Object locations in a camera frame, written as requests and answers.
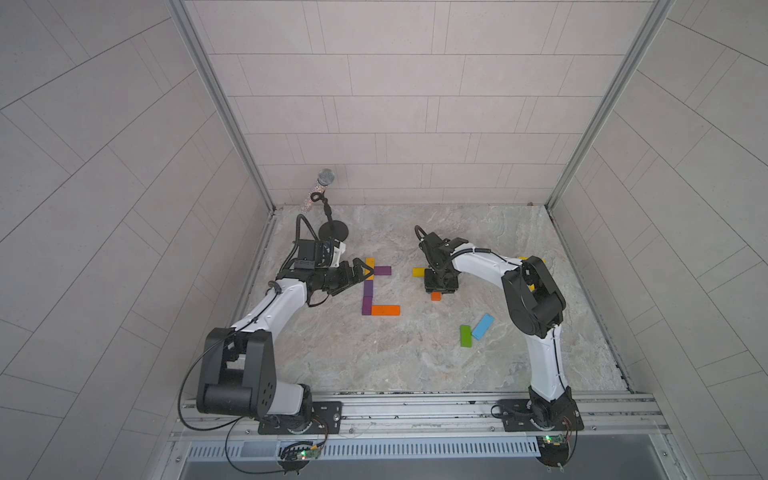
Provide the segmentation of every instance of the blue block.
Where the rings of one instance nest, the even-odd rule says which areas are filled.
[[[486,313],[485,316],[483,316],[480,320],[480,323],[478,323],[475,329],[472,330],[472,336],[475,338],[475,340],[480,340],[482,336],[485,335],[485,332],[491,328],[492,323],[493,317]]]

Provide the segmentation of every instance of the small orange block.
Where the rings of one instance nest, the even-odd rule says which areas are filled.
[[[400,305],[373,305],[371,315],[374,316],[399,316]]]

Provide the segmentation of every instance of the gray stone surface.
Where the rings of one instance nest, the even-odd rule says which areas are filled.
[[[299,207],[278,211],[277,223],[257,276],[249,309],[258,303],[290,252]],[[444,238],[462,237],[508,257],[536,255],[547,261],[565,295],[563,355],[576,391],[622,390],[624,380],[543,207],[338,206],[333,216],[350,234],[344,259],[376,258],[392,266],[374,279],[375,305],[400,305],[401,316],[362,316],[362,285],[303,308],[275,342],[278,378],[314,391],[525,391],[530,366],[525,338],[509,319],[504,295],[477,277],[459,277],[460,288],[432,302],[412,268],[426,266],[413,232],[421,225]],[[307,214],[315,230],[322,208]],[[303,230],[302,238],[310,238]],[[313,302],[324,293],[316,293]],[[472,348],[459,346],[458,328],[489,313],[496,318]]]

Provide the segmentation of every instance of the white tiled wall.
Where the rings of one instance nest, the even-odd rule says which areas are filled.
[[[0,2],[0,43],[0,476],[138,480],[267,209],[162,0]]]
[[[768,478],[766,25],[762,0],[679,0],[554,209],[630,381],[713,480]]]
[[[650,2],[186,5],[278,204],[540,204]]]

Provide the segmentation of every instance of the sparkly microphone handle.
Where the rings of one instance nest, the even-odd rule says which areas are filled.
[[[310,211],[310,208],[312,208],[312,199],[310,198],[312,194],[315,192],[323,193],[326,191],[326,187],[328,187],[331,183],[333,183],[333,179],[336,178],[336,176],[333,174],[330,168],[323,168],[320,173],[317,174],[317,182],[315,182],[315,187],[306,195],[306,198],[304,199],[304,203],[301,206],[302,212],[308,212]]]

